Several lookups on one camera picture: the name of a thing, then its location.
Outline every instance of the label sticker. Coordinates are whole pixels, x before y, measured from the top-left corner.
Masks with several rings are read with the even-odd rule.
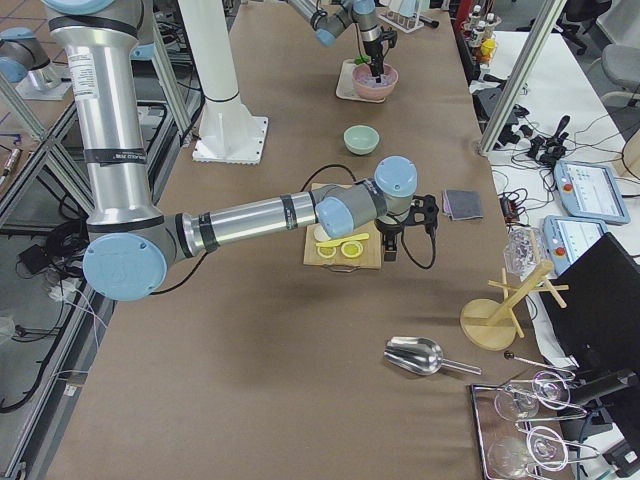
[[[629,463],[633,463],[638,459],[638,456],[636,455],[636,452],[634,452],[633,450],[631,450],[629,453],[627,453],[624,456],[624,459],[629,462]]]
[[[71,55],[68,60],[69,71],[71,72],[71,83],[76,100],[100,98],[98,82],[96,80],[96,67],[93,63],[93,54],[82,53]]]
[[[67,397],[73,397],[75,395],[77,389],[78,389],[78,387],[76,387],[76,386],[66,385],[64,387],[63,395],[66,395]]]

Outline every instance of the black monitor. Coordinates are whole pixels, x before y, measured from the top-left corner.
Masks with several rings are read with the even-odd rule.
[[[556,337],[579,372],[631,369],[640,374],[640,268],[606,233],[560,275],[567,308],[542,295]],[[640,451],[640,387],[602,397],[631,447]]]

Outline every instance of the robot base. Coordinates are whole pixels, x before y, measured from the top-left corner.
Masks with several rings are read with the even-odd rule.
[[[269,119],[251,116],[240,103],[210,103],[213,102],[207,101],[205,106],[193,159],[197,162],[260,163]]]

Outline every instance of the robotic arm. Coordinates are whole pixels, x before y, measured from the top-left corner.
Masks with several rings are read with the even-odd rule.
[[[184,258],[235,241],[320,222],[332,237],[373,219],[408,215],[415,166],[389,157],[372,178],[190,216],[164,215],[151,202],[130,56],[143,2],[43,0],[52,36],[67,52],[94,198],[83,269],[92,287],[137,300]]]
[[[10,83],[18,83],[28,76],[39,91],[60,84],[49,55],[28,28],[15,27],[0,32],[0,72]]]
[[[341,0],[339,10],[328,13],[312,5],[309,0],[287,0],[296,12],[309,22],[316,31],[316,37],[325,46],[331,46],[349,25],[357,23],[365,53],[371,58],[371,76],[380,82],[384,73],[384,42],[388,48],[396,45],[397,32],[385,30],[378,24],[374,0]]]

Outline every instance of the blue joint cap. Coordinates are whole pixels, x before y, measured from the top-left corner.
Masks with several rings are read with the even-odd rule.
[[[316,30],[316,38],[325,47],[330,47],[336,41],[336,37],[331,32],[322,28]]]
[[[374,0],[356,0],[353,2],[353,11],[358,15],[368,15],[376,11]]]
[[[316,205],[320,225],[331,238],[340,238],[353,232],[353,216],[347,206],[336,197],[327,197]]]
[[[156,46],[153,43],[147,45],[138,45],[131,52],[131,60],[151,60],[156,52]]]
[[[418,188],[418,172],[411,160],[392,156],[382,160],[373,176],[380,189],[391,197],[409,197]]]
[[[25,40],[36,38],[36,34],[27,27],[14,27],[7,28],[5,31],[0,32],[0,38],[3,40]]]
[[[113,2],[115,0],[42,0],[47,7],[66,15],[91,15]]]
[[[109,233],[91,242],[82,268],[89,284],[113,300],[146,297],[167,274],[160,249],[133,233]]]
[[[9,83],[18,83],[29,73],[24,65],[6,57],[0,57],[0,73]]]

